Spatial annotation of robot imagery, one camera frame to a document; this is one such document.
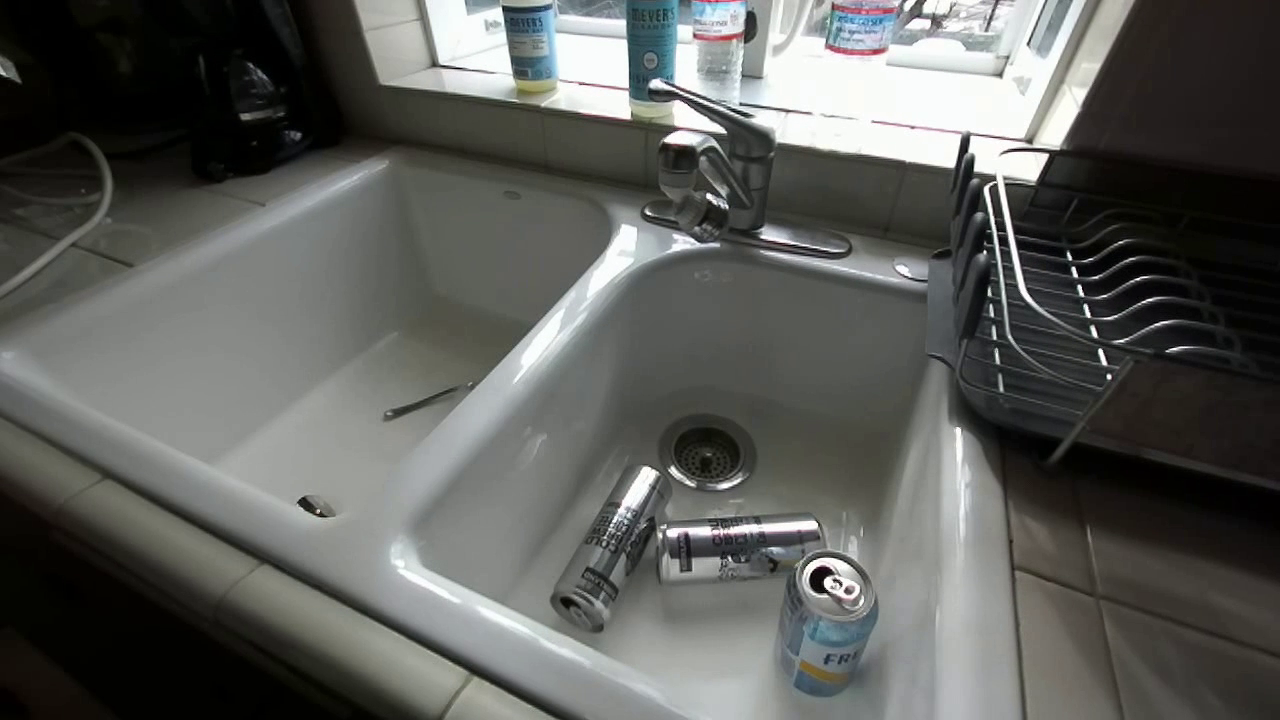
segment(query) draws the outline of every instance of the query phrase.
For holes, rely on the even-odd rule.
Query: sink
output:
[[[3,327],[0,410],[562,714],[1017,720],[1004,497],[918,265],[696,243],[635,193],[380,146]],[[611,481],[702,424],[751,465],[669,515],[820,515],[872,572],[848,695],[782,686],[784,577],[646,563],[599,635],[549,608]]]
[[[288,511],[360,511],[464,391],[385,410],[481,383],[611,231],[571,193],[373,156],[8,333],[0,402],[61,410],[76,450],[131,447],[109,467],[152,467],[159,497],[183,465]]]

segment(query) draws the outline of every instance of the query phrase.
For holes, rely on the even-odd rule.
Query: dish rack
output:
[[[974,168],[933,288],[959,394],[1051,459],[1098,445],[1280,491],[1280,222]]]
[[[109,207],[109,156],[82,130],[0,156],[0,300],[51,267]]]

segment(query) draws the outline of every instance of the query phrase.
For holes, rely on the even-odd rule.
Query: window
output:
[[[696,86],[681,0],[675,80]],[[1098,2],[1133,0],[901,0],[875,59],[825,49],[834,0],[778,0],[778,49],[746,106],[1029,141]],[[433,63],[509,74],[502,0],[425,0]],[[625,86],[625,0],[562,0],[562,85]]]

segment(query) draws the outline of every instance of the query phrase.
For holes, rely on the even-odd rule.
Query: tile countertop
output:
[[[1280,497],[999,438],[1029,720],[1275,720]]]
[[[360,158],[369,146],[376,145],[356,141],[314,150],[268,176],[228,182],[191,178],[183,146],[131,158],[115,168],[119,194],[109,222],[84,241],[88,253],[68,253],[32,288],[8,296],[0,303],[0,327],[68,291],[115,280],[119,272],[197,241],[212,222],[265,207],[288,187]],[[0,450],[15,456],[8,467],[27,467],[32,459],[24,438],[0,445]],[[1280,714],[1280,497],[1098,450],[1072,450],[1065,467],[1045,467],[1042,456],[1048,450],[1051,447],[1017,435],[993,445],[993,467],[999,467],[1010,486],[1029,720]],[[61,491],[61,474],[84,474],[82,491],[61,497],[61,502],[68,502],[61,511],[64,522],[102,515],[76,511],[76,501],[88,491],[112,486],[126,497],[119,502],[150,502],[84,465],[74,467],[76,459],[68,456],[51,465],[68,467],[51,470],[50,482],[42,474],[42,502],[57,502],[50,491]],[[180,522],[175,515],[157,511],[157,502],[145,506],[157,522]],[[294,582],[247,556],[239,556],[239,563],[257,582],[244,582],[239,577],[244,588],[209,599],[228,602],[232,615],[262,602],[254,590]],[[296,582],[294,602],[265,608],[314,602],[320,610],[320,602],[332,599]],[[502,686],[468,681],[447,714],[494,714],[509,702],[512,698]]]

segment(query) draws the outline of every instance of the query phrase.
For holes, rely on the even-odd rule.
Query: countertop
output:
[[[183,146],[119,164],[109,222],[3,300],[0,327],[365,146],[228,182],[197,182]],[[1280,497],[1099,450],[1045,467],[1048,445],[998,433],[988,447],[1010,491],[1029,720],[1280,714]]]

